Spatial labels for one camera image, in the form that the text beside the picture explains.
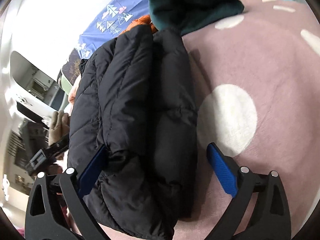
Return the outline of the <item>person's left hand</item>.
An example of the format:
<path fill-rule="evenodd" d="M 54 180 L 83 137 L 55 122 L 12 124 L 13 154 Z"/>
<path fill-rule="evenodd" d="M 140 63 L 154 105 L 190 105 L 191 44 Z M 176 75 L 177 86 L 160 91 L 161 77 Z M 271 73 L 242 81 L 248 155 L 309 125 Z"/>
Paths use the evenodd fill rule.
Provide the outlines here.
<path fill-rule="evenodd" d="M 63 173 L 63 168 L 58 164 L 49 165 L 44 169 L 46 175 L 57 175 Z"/>

